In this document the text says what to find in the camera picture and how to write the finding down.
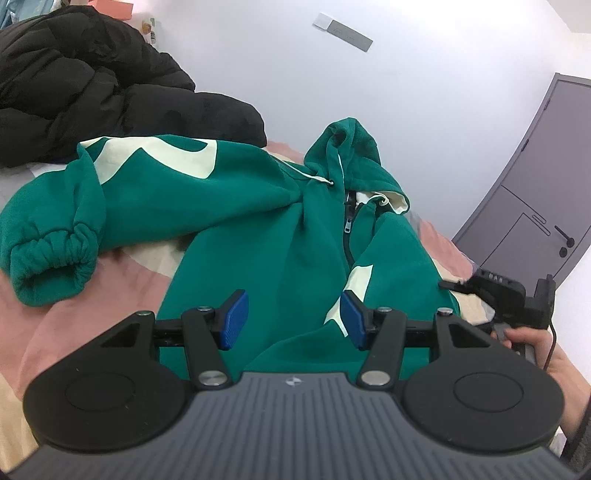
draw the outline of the black round pad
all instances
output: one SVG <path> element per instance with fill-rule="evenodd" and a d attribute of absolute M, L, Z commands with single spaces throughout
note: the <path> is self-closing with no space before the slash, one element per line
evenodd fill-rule
<path fill-rule="evenodd" d="M 523 398 L 523 390 L 515 380 L 490 372 L 461 377 L 453 392 L 465 407 L 489 413 L 509 410 Z"/>
<path fill-rule="evenodd" d="M 127 350 L 73 355 L 33 380 L 23 409 L 38 441 L 112 452 L 145 443 L 174 423 L 185 402 L 182 381 Z"/>
<path fill-rule="evenodd" d="M 500 344 L 445 352 L 407 381 L 402 403 L 425 433 L 485 454 L 547 442 L 564 406 L 552 377 Z"/>

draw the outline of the gray door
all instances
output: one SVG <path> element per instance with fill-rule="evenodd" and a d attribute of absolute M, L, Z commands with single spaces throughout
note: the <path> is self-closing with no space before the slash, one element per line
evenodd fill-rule
<path fill-rule="evenodd" d="M 589 246 L 591 86 L 553 82 L 534 123 L 454 239 L 483 268 L 519 280 L 530 295 L 538 278 L 563 280 Z"/>

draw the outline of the logo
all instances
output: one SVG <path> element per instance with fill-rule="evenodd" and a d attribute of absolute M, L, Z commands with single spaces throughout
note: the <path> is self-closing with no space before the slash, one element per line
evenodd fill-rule
<path fill-rule="evenodd" d="M 303 382 L 303 380 L 297 378 L 297 377 L 289 377 L 285 383 L 288 384 L 290 387 L 297 387 L 299 384 L 301 384 Z"/>

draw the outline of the ceiling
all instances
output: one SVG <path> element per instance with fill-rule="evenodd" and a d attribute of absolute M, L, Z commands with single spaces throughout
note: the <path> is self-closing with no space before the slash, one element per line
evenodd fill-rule
<path fill-rule="evenodd" d="M 548 0 L 574 33 L 591 33 L 591 0 Z"/>

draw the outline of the green hoodie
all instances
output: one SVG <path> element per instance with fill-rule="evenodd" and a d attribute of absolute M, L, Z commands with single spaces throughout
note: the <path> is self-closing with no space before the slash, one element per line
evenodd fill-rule
<path fill-rule="evenodd" d="M 408 199 L 357 120 L 329 126 L 304 166 L 251 145 L 172 135 L 99 138 L 80 144 L 78 155 L 24 186 L 0 213 L 0 267 L 27 305 L 80 293 L 102 251 L 196 232 L 158 318 L 246 290 L 248 320 L 223 352 L 235 378 L 354 377 L 367 353 L 346 337 L 344 288 L 411 319 L 431 320 L 438 307 L 459 313 L 402 215 Z M 356 192 L 352 207 L 348 192 Z M 160 361 L 186 376 L 181 348 L 162 349 Z M 425 349 L 406 351 L 401 377 L 427 361 Z"/>

